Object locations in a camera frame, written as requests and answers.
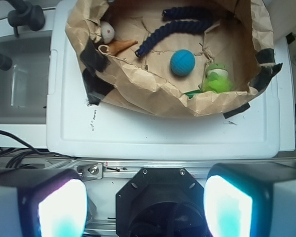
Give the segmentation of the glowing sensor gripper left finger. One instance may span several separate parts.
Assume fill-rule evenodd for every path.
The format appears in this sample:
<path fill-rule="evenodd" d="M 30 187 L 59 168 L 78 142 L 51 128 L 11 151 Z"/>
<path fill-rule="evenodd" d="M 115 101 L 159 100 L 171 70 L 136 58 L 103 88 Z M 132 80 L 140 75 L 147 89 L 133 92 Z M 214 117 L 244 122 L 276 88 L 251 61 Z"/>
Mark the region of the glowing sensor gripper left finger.
<path fill-rule="evenodd" d="M 73 169 L 0 169 L 0 237 L 80 237 L 87 208 Z"/>

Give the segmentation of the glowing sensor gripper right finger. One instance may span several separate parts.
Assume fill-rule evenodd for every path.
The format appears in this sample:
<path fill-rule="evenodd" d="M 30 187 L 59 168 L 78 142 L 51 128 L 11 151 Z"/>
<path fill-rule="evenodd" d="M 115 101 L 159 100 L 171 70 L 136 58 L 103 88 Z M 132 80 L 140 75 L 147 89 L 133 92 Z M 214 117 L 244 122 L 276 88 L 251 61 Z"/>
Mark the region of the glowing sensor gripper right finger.
<path fill-rule="evenodd" d="M 296 166 L 217 163 L 203 203 L 214 237 L 296 237 Z"/>

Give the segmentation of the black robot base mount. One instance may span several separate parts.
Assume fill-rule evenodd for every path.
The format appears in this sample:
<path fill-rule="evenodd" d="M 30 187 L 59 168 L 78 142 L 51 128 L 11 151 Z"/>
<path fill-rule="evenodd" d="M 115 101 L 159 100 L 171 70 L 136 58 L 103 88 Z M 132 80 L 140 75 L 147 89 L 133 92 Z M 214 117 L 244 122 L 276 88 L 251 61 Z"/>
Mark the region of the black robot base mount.
<path fill-rule="evenodd" d="M 204 188 L 185 168 L 144 167 L 115 196 L 119 237 L 209 237 Z"/>

